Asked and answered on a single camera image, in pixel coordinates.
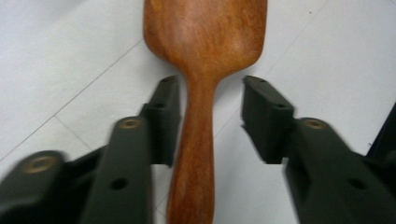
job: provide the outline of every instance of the black plastic part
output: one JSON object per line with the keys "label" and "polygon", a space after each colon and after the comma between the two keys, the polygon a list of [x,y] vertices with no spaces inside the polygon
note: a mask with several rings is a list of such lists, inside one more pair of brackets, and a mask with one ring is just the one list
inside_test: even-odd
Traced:
{"label": "black plastic part", "polygon": [[172,166],[180,123],[180,105],[177,77],[161,80],[148,104],[139,114],[148,120],[152,153],[151,164]]}
{"label": "black plastic part", "polygon": [[146,119],[117,122],[79,223],[153,222],[149,149]]}
{"label": "black plastic part", "polygon": [[76,159],[75,161],[68,162],[67,166],[69,168],[68,172],[70,178],[72,179],[79,178],[83,175],[87,175],[93,172],[96,169],[100,158],[102,157],[102,155],[106,150],[107,150],[107,146],[100,147],[95,151],[92,151]]}
{"label": "black plastic part", "polygon": [[244,128],[261,158],[269,164],[280,164],[286,156],[281,145],[293,123],[294,108],[261,78],[247,76],[244,83]]}
{"label": "black plastic part", "polygon": [[392,151],[396,151],[396,104],[391,109],[367,157],[384,162]]}
{"label": "black plastic part", "polygon": [[301,223],[396,223],[396,201],[379,178],[318,119],[299,119],[286,175]]}
{"label": "black plastic part", "polygon": [[396,195],[396,151],[388,153],[387,158],[382,163],[382,179],[388,185],[389,190]]}
{"label": "black plastic part", "polygon": [[64,156],[57,151],[41,151],[19,162],[0,186],[1,223],[45,223],[45,204],[58,193],[63,171]]}

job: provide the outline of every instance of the wooden spoon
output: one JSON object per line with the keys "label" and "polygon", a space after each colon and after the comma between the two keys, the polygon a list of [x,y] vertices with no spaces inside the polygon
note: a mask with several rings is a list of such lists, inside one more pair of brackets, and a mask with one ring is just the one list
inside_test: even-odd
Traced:
{"label": "wooden spoon", "polygon": [[212,223],[212,109],[217,85],[262,53],[266,0],[146,0],[144,37],[186,78],[188,104],[168,198],[168,224]]}

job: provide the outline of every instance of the floor tile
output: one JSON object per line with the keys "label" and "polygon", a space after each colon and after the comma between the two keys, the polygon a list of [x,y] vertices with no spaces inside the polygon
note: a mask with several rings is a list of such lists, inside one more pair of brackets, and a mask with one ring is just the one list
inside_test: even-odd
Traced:
{"label": "floor tile", "polygon": [[268,1],[267,26],[262,56],[250,75],[265,77],[283,57],[298,35],[317,16],[328,0]]}
{"label": "floor tile", "polygon": [[142,38],[143,1],[8,1],[0,8],[0,158]]}
{"label": "floor tile", "polygon": [[297,223],[281,165],[267,165],[241,128],[238,110],[215,140],[220,223]]}
{"label": "floor tile", "polygon": [[366,153],[396,101],[395,39],[390,1],[332,0],[268,79],[298,117],[327,120]]}
{"label": "floor tile", "polygon": [[168,203],[168,196],[166,195],[166,197],[160,202],[160,204],[157,207],[157,210],[161,213],[164,214],[166,216],[166,205]]}
{"label": "floor tile", "polygon": [[0,179],[3,179],[18,161],[44,150],[62,151],[68,161],[75,160],[91,151],[61,122],[57,119],[50,119],[34,135],[0,160]]}
{"label": "floor tile", "polygon": [[98,148],[107,143],[118,119],[137,115],[158,82],[175,72],[141,41],[57,116],[91,148]]}
{"label": "floor tile", "polygon": [[155,224],[165,224],[166,223],[166,219],[163,216],[163,214],[161,214],[158,211],[156,211],[154,213],[154,223]]}
{"label": "floor tile", "polygon": [[159,208],[164,198],[168,195],[173,169],[165,165],[151,165],[151,172],[153,176],[154,206]]}

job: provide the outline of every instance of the white tile floor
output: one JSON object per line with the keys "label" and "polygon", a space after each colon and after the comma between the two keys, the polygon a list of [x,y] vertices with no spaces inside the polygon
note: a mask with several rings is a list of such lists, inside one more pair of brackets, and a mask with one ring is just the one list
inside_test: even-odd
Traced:
{"label": "white tile floor", "polygon": [[[142,0],[2,4],[0,178],[35,151],[60,149],[74,159],[105,144],[113,122],[137,113],[161,78],[178,74],[142,41],[142,7]],[[243,75],[270,80],[298,117],[327,120],[365,153],[396,101],[395,58],[395,0],[270,0],[262,57],[217,91],[214,223],[297,222],[282,167],[263,164],[240,128]],[[155,217],[164,223],[172,170],[153,170]]]}

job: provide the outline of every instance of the brass screw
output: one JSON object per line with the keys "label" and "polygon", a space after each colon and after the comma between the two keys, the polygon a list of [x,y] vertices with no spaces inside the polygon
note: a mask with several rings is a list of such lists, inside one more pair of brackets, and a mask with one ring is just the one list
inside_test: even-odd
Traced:
{"label": "brass screw", "polygon": [[325,129],[326,124],[324,124],[322,121],[317,120],[317,119],[307,119],[304,121],[304,124],[312,129]]}
{"label": "brass screw", "polygon": [[58,159],[52,156],[42,156],[29,160],[24,166],[26,174],[36,174],[48,170]]}
{"label": "brass screw", "polygon": [[119,127],[122,129],[133,129],[140,125],[140,120],[138,119],[126,119],[120,122]]}

